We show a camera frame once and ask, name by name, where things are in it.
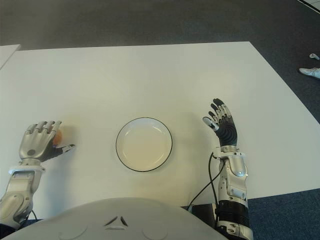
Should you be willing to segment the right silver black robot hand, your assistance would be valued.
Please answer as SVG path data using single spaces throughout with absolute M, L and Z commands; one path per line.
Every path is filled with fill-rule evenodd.
M 214 98 L 210 106 L 212 111 L 202 118 L 203 122 L 215 132 L 221 147 L 236 147 L 238 134 L 229 108 L 219 98 Z

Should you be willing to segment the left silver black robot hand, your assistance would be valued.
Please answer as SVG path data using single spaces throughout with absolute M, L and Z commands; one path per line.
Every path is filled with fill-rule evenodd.
M 25 131 L 19 148 L 20 164 L 23 166 L 40 163 L 58 157 L 74 149 L 74 144 L 57 147 L 54 143 L 58 136 L 61 121 L 40 121 L 30 125 Z

